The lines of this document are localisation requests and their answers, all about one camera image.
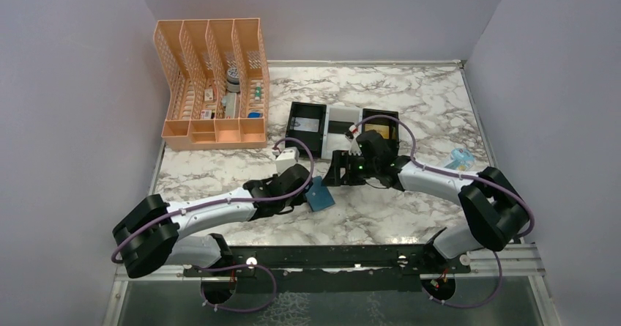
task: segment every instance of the small bottle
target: small bottle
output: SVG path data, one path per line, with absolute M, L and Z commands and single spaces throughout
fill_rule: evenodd
M 255 101 L 260 101 L 261 100 L 261 82 L 256 82 L 256 89 L 254 92 L 254 100 Z

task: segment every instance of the white marble table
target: white marble table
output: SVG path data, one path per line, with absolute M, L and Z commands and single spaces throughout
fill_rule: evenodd
M 398 111 L 417 137 L 417 158 L 438 164 L 456 147 L 488 158 L 464 81 L 457 67 L 271 67 L 269 144 L 285 133 L 291 101 Z M 412 144 L 400 130 L 401 151 Z M 324 175 L 328 162 L 318 162 Z M 275 173 L 266 149 L 174 152 L 165 149 L 155 193 L 189 201 L 239 187 Z M 465 221 L 461 208 L 423 193 L 369 186 L 330 188 L 336 205 L 201 232 L 220 233 L 229 245 L 329 245 L 425 242 L 445 226 Z

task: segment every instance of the gray wall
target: gray wall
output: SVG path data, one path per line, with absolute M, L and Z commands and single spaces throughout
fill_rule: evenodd
M 98 325 L 168 102 L 143 0 L 0 0 L 0 323 Z
M 467 59 L 500 0 L 145 0 L 156 19 L 263 19 L 268 59 Z
M 618 325 L 621 0 L 502 0 L 466 64 L 564 325 Z

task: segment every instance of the blue plastic piece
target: blue plastic piece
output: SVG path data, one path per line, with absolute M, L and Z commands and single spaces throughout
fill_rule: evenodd
M 321 185 L 321 176 L 313 177 L 313 185 L 306 193 L 306 201 L 313 212 L 321 211 L 334 205 L 334 198 L 328 187 Z
M 443 167 L 457 171 L 468 171 L 475 164 L 475 157 L 466 148 L 455 148 Z

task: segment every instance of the blue object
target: blue object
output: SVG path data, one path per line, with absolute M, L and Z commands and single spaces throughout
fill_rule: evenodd
M 313 212 L 321 211 L 334 205 L 334 198 L 328 187 L 321 185 L 321 176 L 313 177 L 313 185 L 306 192 L 306 201 Z
M 451 170 L 468 171 L 475 164 L 475 157 L 466 148 L 455 148 L 443 167 Z

